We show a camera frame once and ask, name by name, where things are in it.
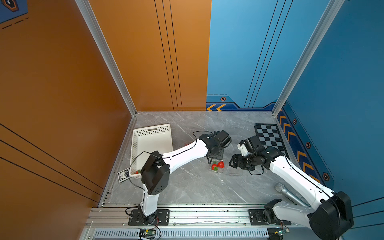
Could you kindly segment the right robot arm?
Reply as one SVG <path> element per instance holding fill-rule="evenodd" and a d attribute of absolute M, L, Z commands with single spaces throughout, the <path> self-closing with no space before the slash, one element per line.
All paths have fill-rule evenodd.
<path fill-rule="evenodd" d="M 281 151 L 265 148 L 257 136 L 240 141 L 240 154 L 233 155 L 229 165 L 246 171 L 262 166 L 281 177 L 306 201 L 300 206 L 280 199 L 270 201 L 263 211 L 270 225 L 290 221 L 307 228 L 322 240 L 336 240 L 354 226 L 350 197 L 325 187 L 296 167 Z"/>

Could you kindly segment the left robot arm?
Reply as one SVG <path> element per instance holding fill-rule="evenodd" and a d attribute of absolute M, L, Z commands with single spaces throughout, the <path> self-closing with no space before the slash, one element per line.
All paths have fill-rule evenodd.
<path fill-rule="evenodd" d="M 155 222 L 159 194 L 168 186 L 170 175 L 175 170 L 200 158 L 212 159 L 212 155 L 224 150 L 231 141 L 226 131 L 214 131 L 195 137 L 189 145 L 172 152 L 150 153 L 141 169 L 143 199 L 139 204 L 139 213 L 143 222 L 146 225 Z"/>

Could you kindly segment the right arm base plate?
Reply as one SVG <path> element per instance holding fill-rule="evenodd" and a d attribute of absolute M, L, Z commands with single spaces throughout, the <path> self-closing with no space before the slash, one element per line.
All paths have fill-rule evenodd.
<path fill-rule="evenodd" d="M 283 222 L 285 226 L 292 225 L 290 221 L 281 221 L 278 219 L 272 210 L 250 209 L 248 213 L 252 226 L 279 226 L 281 222 Z"/>

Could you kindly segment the white perforated plastic basket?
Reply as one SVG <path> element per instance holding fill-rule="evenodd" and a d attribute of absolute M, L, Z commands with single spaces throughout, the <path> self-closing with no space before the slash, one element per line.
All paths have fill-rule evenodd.
<path fill-rule="evenodd" d="M 173 151 L 170 124 L 139 128 L 133 131 L 129 175 L 136 179 L 141 178 L 139 172 L 150 156 L 145 152 L 154 151 L 158 151 L 160 154 Z"/>

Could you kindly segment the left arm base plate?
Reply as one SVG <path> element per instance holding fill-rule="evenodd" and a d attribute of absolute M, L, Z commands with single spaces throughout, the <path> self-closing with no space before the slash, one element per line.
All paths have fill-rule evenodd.
<path fill-rule="evenodd" d="M 132 210 L 129 213 L 129 226 L 168 226 L 170 220 L 170 210 L 158 209 L 155 213 L 145 216 L 141 210 Z"/>

